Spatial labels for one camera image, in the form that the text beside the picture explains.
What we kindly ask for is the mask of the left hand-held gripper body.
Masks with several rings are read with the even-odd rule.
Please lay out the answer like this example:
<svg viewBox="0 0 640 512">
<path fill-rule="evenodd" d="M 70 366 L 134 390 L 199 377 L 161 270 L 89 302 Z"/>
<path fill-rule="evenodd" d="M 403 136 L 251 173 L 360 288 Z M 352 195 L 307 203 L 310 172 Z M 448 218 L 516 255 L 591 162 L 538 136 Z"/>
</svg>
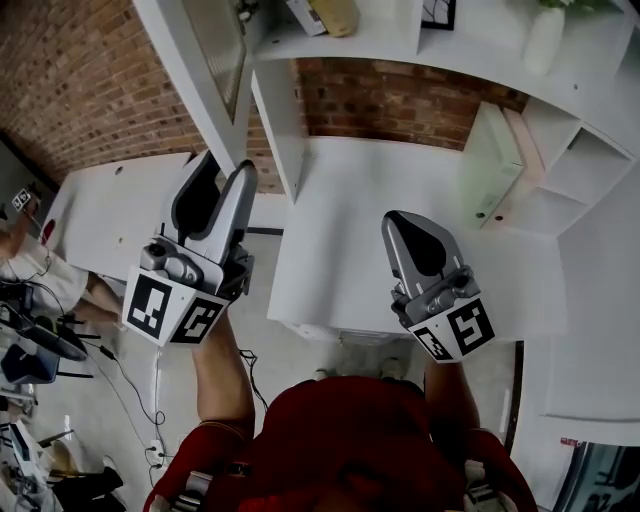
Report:
<svg viewBox="0 0 640 512">
<path fill-rule="evenodd" d="M 249 291 L 254 257 L 231 238 L 223 263 L 156 236 L 130 268 L 123 324 L 158 346 L 198 345 L 222 314 Z"/>
</svg>

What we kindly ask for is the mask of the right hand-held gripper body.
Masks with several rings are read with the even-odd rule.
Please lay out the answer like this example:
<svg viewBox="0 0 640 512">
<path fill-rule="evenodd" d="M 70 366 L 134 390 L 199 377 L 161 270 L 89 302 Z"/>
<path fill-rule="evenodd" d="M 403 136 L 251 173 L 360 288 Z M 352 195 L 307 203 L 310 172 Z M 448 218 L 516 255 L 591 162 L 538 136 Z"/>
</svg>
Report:
<svg viewBox="0 0 640 512">
<path fill-rule="evenodd" d="M 460 362 L 496 338 L 472 269 L 462 266 L 410 298 L 398 283 L 392 311 L 436 362 Z"/>
</svg>

